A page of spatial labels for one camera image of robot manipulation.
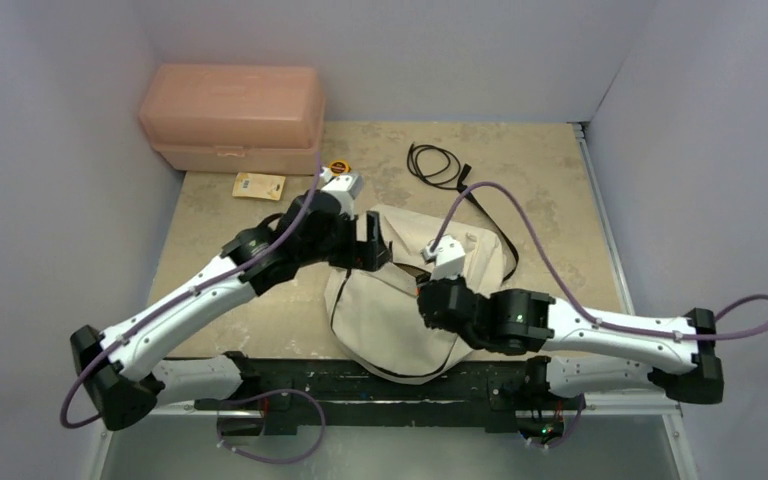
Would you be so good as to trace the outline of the beige canvas backpack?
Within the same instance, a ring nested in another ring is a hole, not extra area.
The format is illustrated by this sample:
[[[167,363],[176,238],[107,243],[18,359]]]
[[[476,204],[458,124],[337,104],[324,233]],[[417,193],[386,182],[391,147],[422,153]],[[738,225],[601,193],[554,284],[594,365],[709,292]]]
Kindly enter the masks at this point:
[[[473,354],[458,335],[425,326],[417,280],[431,270],[421,250],[442,219],[379,203],[385,241],[393,258],[375,272],[332,269],[324,291],[330,330],[354,361],[386,380],[420,385]]]

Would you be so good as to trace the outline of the tan paper card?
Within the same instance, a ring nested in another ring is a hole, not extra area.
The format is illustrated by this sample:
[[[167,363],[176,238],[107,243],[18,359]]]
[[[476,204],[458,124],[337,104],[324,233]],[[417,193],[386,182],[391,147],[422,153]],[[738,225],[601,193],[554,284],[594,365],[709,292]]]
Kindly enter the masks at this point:
[[[232,196],[269,201],[279,201],[283,195],[286,178],[280,175],[238,173]]]

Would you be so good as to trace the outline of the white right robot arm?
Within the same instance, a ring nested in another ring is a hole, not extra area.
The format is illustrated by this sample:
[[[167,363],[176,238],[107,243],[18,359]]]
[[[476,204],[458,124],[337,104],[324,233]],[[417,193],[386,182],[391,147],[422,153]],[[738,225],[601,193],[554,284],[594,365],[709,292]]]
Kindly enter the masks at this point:
[[[712,311],[651,318],[594,309],[524,289],[490,296],[472,291],[462,278],[431,280],[418,289],[426,327],[458,335],[470,348],[507,356],[542,351],[578,351],[639,367],[672,400],[714,405],[725,389],[716,355]]]

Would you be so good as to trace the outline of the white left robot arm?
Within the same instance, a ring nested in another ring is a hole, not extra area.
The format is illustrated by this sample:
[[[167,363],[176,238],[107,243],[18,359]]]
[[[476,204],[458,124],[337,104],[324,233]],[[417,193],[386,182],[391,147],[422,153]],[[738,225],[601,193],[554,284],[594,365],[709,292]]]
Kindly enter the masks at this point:
[[[71,400],[85,389],[96,419],[108,429],[128,428],[163,403],[216,398],[244,409],[257,399],[258,382],[243,372],[240,355],[190,361],[184,372],[164,375],[165,357],[223,314],[292,280],[306,266],[326,263],[374,272],[392,259],[378,212],[365,214],[366,236],[357,237],[356,215],[336,194],[316,191],[294,199],[285,213],[272,214],[244,229],[190,280],[142,312],[105,330],[85,325],[69,342],[76,383]]]

